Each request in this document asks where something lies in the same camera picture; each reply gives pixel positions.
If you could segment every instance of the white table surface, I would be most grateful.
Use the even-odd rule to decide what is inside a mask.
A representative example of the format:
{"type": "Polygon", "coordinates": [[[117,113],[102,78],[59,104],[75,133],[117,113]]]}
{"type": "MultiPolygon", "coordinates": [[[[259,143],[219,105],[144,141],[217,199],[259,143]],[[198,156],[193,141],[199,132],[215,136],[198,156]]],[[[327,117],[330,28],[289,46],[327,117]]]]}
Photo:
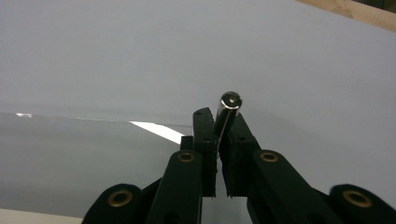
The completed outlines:
{"type": "Polygon", "coordinates": [[[0,2],[0,112],[191,125],[238,91],[313,187],[393,207],[395,58],[395,33],[292,0],[0,2]]]}

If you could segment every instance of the small metal cylinder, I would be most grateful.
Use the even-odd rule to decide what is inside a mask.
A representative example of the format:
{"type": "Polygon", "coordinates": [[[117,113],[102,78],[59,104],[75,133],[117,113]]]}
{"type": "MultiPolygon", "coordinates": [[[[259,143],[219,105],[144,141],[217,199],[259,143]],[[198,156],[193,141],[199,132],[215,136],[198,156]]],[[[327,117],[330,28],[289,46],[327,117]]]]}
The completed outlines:
{"type": "Polygon", "coordinates": [[[236,92],[228,91],[221,96],[215,121],[215,135],[219,140],[231,130],[241,105],[242,99],[236,92]]]}

